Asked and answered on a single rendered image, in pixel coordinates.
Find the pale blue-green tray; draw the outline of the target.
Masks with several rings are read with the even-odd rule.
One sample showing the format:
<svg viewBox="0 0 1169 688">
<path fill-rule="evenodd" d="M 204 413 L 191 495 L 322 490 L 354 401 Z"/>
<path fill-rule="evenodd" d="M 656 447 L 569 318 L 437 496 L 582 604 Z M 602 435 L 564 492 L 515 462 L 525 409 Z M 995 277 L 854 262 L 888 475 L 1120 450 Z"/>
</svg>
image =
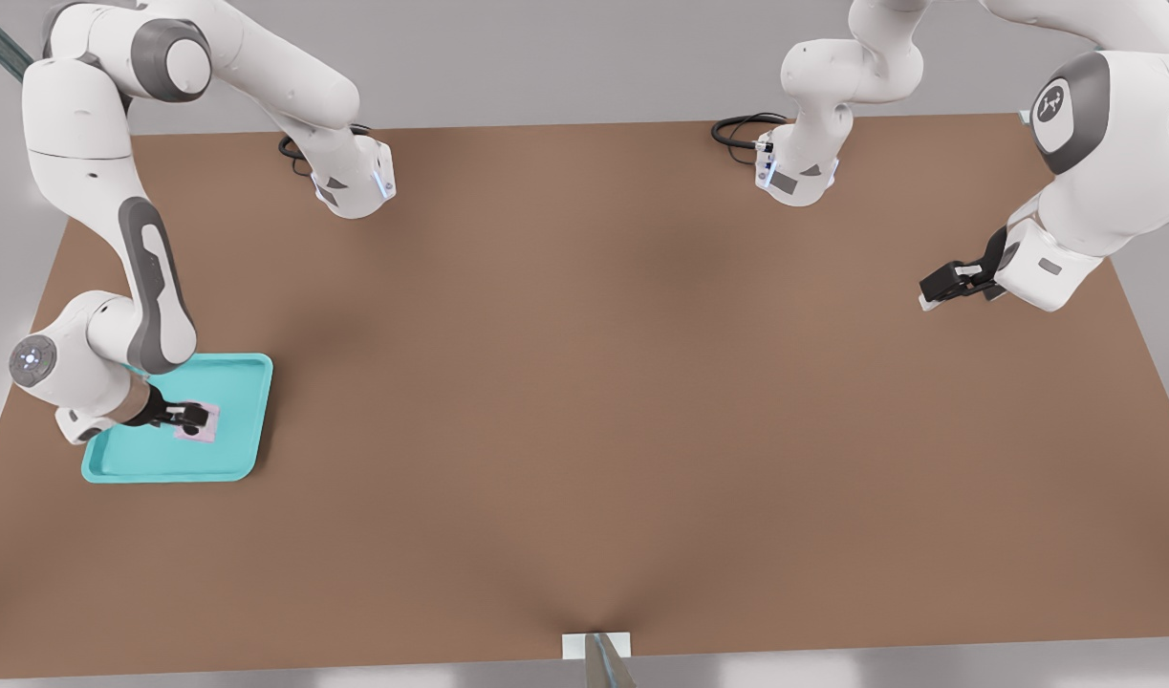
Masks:
<svg viewBox="0 0 1169 688">
<path fill-rule="evenodd" d="M 167 399 L 200 402 L 210 423 L 199 435 L 170 425 L 109 428 L 87 443 L 81 474 L 92 484 L 238 481 L 264 435 L 272 360 L 260 353 L 195 354 L 152 377 Z"/>
</svg>

